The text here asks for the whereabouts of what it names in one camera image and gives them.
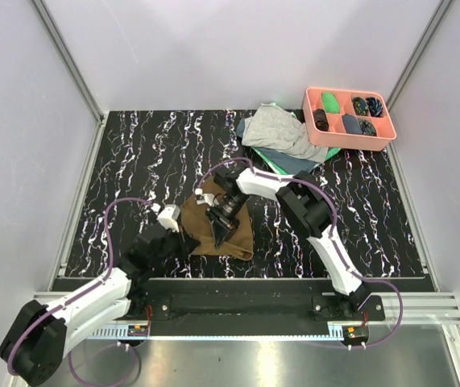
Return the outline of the brown cloth napkin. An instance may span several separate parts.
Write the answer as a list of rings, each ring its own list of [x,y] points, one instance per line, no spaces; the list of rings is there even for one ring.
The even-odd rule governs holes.
[[[200,245],[192,254],[195,256],[231,256],[238,260],[250,260],[253,257],[253,231],[247,204],[236,214],[238,229],[225,240],[221,247],[215,248],[213,230],[206,214],[209,207],[198,205],[196,195],[191,195],[181,206],[181,223],[184,230]]]

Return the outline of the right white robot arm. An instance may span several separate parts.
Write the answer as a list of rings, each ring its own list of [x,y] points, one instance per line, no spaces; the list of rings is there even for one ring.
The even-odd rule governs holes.
[[[267,173],[255,168],[232,172],[221,167],[213,173],[213,181],[224,194],[217,198],[195,191],[198,204],[206,204],[214,246],[219,248],[238,230],[238,212],[250,196],[278,202],[295,234],[305,238],[316,250],[338,299],[338,312],[347,319],[356,319],[367,308],[371,296],[362,275],[355,271],[336,231],[336,210],[327,200],[315,180],[306,172],[297,175]]]

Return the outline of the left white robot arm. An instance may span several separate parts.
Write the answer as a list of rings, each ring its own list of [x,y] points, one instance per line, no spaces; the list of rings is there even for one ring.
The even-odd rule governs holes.
[[[114,259],[110,271],[67,296],[47,304],[26,303],[4,340],[0,358],[30,386],[39,386],[81,341],[117,319],[136,319],[149,311],[145,284],[154,267],[168,258],[187,258],[199,246],[185,230],[152,224]]]

